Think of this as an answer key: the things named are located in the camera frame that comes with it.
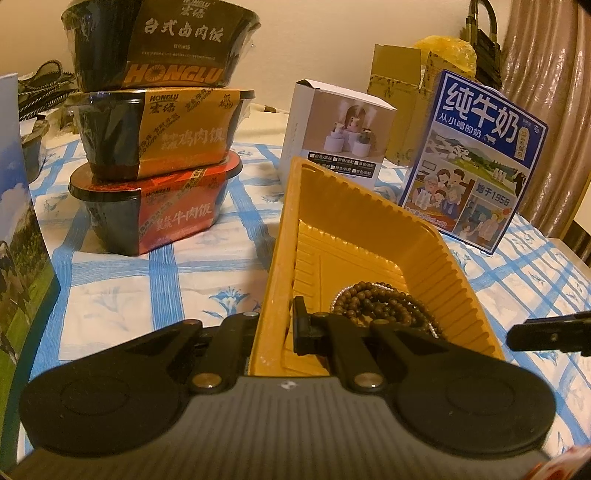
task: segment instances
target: grey ridged surface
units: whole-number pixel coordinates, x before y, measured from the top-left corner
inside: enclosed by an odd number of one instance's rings
[[[282,383],[291,381],[287,390]],[[102,459],[36,450],[14,480],[408,479],[520,480],[546,458],[478,461],[410,435],[377,397],[336,378],[242,377],[229,392],[194,397],[166,434]]]

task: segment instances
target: tablecloth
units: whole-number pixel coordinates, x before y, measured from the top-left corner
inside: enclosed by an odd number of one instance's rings
[[[135,258],[108,254],[83,206],[68,194],[70,175],[85,162],[79,140],[50,151],[31,193],[61,293],[32,377],[184,318],[211,326],[227,315],[261,308],[282,208],[276,171],[281,148],[237,143],[233,149],[244,168],[229,183],[217,224]],[[386,162],[376,189],[394,200],[403,177],[403,168]],[[589,281],[519,216],[494,255],[454,239],[446,242],[501,342],[512,325],[529,317],[591,310]],[[556,394],[547,452],[558,455],[589,443],[591,359],[507,348],[504,353],[545,378]],[[30,448],[21,435],[20,454]]]

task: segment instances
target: yellow plastic tray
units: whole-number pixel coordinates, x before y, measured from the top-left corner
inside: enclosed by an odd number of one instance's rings
[[[431,225],[295,158],[249,374],[328,375],[324,359],[293,352],[291,301],[302,295],[309,312],[327,312],[341,289],[359,281],[410,293],[434,314],[448,341],[504,359],[474,291]]]

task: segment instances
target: yellow plastic bag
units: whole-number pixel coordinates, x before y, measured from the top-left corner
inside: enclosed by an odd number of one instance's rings
[[[454,37],[431,35],[419,40],[413,46],[421,50],[421,63],[423,65],[427,64],[427,57],[429,52],[432,51],[464,70],[469,76],[476,76],[476,52],[467,41]]]

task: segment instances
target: blue sky picture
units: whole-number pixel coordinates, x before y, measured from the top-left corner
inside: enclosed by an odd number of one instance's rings
[[[0,77],[0,240],[9,244],[31,199],[18,126],[17,88],[16,75]]]

